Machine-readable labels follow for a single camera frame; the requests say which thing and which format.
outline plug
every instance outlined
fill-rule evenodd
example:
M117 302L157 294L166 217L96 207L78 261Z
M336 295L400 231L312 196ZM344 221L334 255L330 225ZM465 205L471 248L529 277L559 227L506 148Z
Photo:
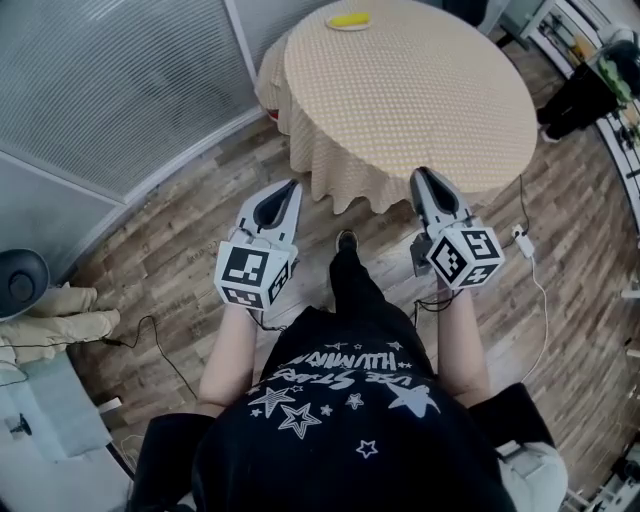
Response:
M529 238L528 233L525 232L524 229L522 229L522 226L520 224L516 224L515 226L513 226L513 229L511 230L511 235L513 236L513 239L518 244L518 247L520 247L520 250L522 251L523 256L527 259L532 258L535 248L531 243L531 239Z

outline round table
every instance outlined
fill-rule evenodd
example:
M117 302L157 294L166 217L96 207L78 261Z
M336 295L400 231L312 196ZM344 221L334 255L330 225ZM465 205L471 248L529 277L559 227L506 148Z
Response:
M371 14L365 30L326 26L360 11ZM285 98L278 108L292 168L312 172L314 199L330 194L336 213L358 196L375 212L409 198L419 166L469 193L503 187L531 159L536 118L522 78L490 40L444 11L344 0L309 15L278 45L278 76L274 66L265 73Z

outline white cable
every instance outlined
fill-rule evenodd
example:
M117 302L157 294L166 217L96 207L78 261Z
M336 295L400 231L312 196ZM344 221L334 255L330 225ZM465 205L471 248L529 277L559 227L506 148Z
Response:
M543 354L547 350L547 343L549 342L549 311L547 309L547 292L544 291L544 288L536 279L536 260L533 258L533 255L531 255L530 259L531 259L531 276L533 277L533 282L538 288L540 288L540 291L542 292L542 296L544 297L544 344L542 345L542 350L540 351L540 355L538 356L538 359L536 359L536 362L533 363L531 370L527 372L527 374L522 378L520 382L524 382L525 380L527 380L529 375L531 375L533 371L538 367L538 364L540 363L540 360L542 359Z

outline wire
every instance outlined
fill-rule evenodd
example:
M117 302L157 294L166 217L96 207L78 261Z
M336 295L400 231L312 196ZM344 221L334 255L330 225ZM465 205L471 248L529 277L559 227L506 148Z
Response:
M189 391L191 392L191 394L193 395L193 397L197 400L198 399L198 395L195 393L195 391L193 390L193 388L189 385L189 383L187 382L187 379L184 378L184 376L180 373L180 371L176 368L176 366L171 362L171 360L167 357L167 355L164 353L164 350L162 350L162 346L160 346L160 342L158 341L158 326L156 325L156 320L152 315L146 315L143 316L139 321L138 321L138 328L137 328L137 332L136 332L136 339L133 342L133 345L129 345L128 343L125 343L124 341L120 341L120 340L116 340L116 339L111 339L111 338L100 338L97 340L88 340L88 341L61 341L60 343L50 343L49 345L10 345L10 344L6 344L6 345L2 345L4 347L12 347L12 348L49 348L49 347L55 347L55 346L60 346L60 345L77 345L77 344L87 344L87 343L104 343L105 345L111 345L114 347L119 347L119 346L125 346L125 347L129 347L130 349L133 349L134 347L136 347L138 345L138 342L140 341L140 334L142 332L142 322L144 322L145 320L151 320L151 324L153 325L153 333L154 333L154 339L155 339L155 343L158 346L158 350L160 350L160 354L162 355L162 357L167 361L167 363L169 363L171 365L171 368L173 368L173 371L176 372L176 374L182 379L182 381L184 382L185 386L187 386L187 388L189 389ZM22 372L22 374L24 375L24 379L22 380L18 380L15 382L9 382L7 384L0 384L0 388L4 387L4 386L11 386L13 384L18 384L20 382L26 382L27 380L29 380L29 375L19 366L10 363L9 361L0 361L0 363L5 363L5 364L10 364L11 366L15 367L17 370L19 370L20 372Z
M533 256L531 256L531 276L533 278L533 282L538 288L540 288L540 291L542 292L542 296L544 297L544 343L542 345L542 350L540 351L540 354L536 359L536 362L533 363L533 366L531 367L531 369L527 372L527 374L522 378L520 382L524 382L527 379L527 377L529 377L529 375L531 375L533 371L537 368L538 364L540 363L540 360L542 359L542 355L547 350L547 344L549 343L549 310L547 308L547 292L544 291L544 288L536 279L536 260L533 258Z
M178 377L180 377L182 379L182 382L184 382L184 385L187 386L187 389L191 392L191 394L193 395L193 398L195 398L197 400L198 399L198 395L193 390L193 388L189 385L189 383L187 382L187 379L184 378L184 375L182 375L180 373L180 371L176 368L176 365L171 362L171 359L169 359L167 357L167 355L164 353L164 350L162 350L162 346L160 345L160 342L158 341L158 326L156 325L156 319L153 318L153 316L147 315L147 316L143 316L140 319L140 322L138 322L138 336L136 336L136 341L133 344L133 346L135 347L136 344L138 343L138 338L139 338L139 335L140 335L140 325L142 324L142 321L145 320L146 318L150 319L151 320L151 324L153 325L154 338L155 338L156 345L158 346L158 350L160 350L160 354L162 355L162 357L164 357L165 361L171 365L171 368L173 368L173 371L176 372Z
M526 227L522 232L522 235L526 235L529 233L529 228L531 227L531 219L529 219L529 214L527 213L527 209L524 206L524 183L522 179L522 174L518 176L520 178L520 206L522 207L522 213L524 214L524 218L526 220ZM516 239L511 237L511 240L502 246L502 250L505 250L507 247L511 247L516 242Z
M253 311L247 310L249 313L249 316L251 318L253 318L253 321L255 323L257 323L260 326L260 329L262 329L263 331L280 331L280 332L284 332L284 330L287 328L284 325L279 325L278 327L269 327L267 325L264 325L264 311L260 312L260 320L258 320L255 315L253 314Z
M430 313L440 313L441 311L444 311L449 306L451 306L453 299L460 295L460 293L462 293L462 290L457 290L451 295L451 297L433 302L429 302L424 299L415 300L413 302L413 326L418 326L418 313L420 312L420 309L424 309L425 311L428 311Z
M22 368L20 368L17 364L13 364L9 361L0 361L0 363L8 364L9 366L13 366L16 370L22 373L22 380L14 380L13 382L7 382L6 384L0 384L0 388L4 388L5 386L13 386L14 384L20 384L21 382L27 382L29 380L29 374L25 372Z

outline yellow object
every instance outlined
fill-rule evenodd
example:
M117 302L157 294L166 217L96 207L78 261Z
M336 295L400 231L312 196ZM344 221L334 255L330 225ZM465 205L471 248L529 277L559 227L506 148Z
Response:
M366 25L369 21L371 21L371 16L368 12L356 12L331 18L329 25L332 27L350 27L352 25Z

